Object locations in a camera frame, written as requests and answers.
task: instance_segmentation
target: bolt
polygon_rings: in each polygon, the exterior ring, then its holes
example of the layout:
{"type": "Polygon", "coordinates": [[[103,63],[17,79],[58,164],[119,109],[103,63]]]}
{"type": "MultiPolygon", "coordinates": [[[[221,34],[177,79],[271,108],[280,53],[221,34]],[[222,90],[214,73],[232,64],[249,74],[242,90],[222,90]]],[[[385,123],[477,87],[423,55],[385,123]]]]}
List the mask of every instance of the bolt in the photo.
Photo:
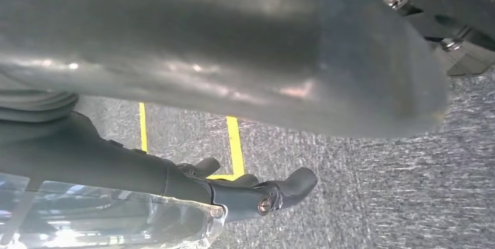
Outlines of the bolt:
{"type": "Polygon", "coordinates": [[[445,52],[458,50],[462,45],[462,40],[460,39],[444,39],[440,42],[440,47],[445,52]]]}
{"type": "Polygon", "coordinates": [[[215,207],[210,209],[210,215],[215,219],[220,219],[224,216],[224,209],[221,207],[215,207]]]}
{"type": "Polygon", "coordinates": [[[267,196],[263,197],[260,203],[258,204],[258,212],[260,212],[260,214],[264,216],[268,214],[270,208],[271,208],[270,198],[267,196]]]}

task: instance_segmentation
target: shiny metal surface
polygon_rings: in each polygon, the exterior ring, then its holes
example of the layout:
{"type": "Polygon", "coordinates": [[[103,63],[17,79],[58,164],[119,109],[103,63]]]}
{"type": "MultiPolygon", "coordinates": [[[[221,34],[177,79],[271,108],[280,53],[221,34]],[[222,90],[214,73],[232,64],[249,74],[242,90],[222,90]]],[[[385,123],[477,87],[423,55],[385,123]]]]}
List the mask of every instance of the shiny metal surface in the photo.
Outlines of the shiny metal surface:
{"type": "Polygon", "coordinates": [[[341,136],[442,119],[426,43],[380,0],[0,0],[0,71],[341,136]]]}
{"type": "Polygon", "coordinates": [[[208,248],[225,221],[219,206],[53,181],[31,190],[27,182],[0,173],[2,248],[208,248]]]}

